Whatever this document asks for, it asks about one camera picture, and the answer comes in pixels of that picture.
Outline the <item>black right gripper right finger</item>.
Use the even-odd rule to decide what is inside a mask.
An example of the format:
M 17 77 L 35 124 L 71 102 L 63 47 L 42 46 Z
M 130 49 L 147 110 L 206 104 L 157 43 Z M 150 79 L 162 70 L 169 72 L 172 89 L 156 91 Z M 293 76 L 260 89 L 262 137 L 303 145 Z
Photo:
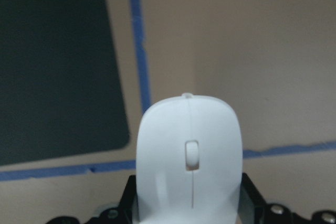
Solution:
M 242 173 L 238 216 L 241 223 L 264 223 L 265 207 L 267 203 L 257 187 L 246 173 Z

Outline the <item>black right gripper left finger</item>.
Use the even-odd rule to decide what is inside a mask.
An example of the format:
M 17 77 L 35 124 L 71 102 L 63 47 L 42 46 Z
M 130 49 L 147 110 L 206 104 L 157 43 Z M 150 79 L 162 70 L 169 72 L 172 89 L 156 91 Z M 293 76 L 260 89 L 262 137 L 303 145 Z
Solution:
M 138 198 L 136 190 L 136 176 L 131 175 L 128 178 L 117 206 L 118 216 L 115 219 L 116 223 L 138 223 Z

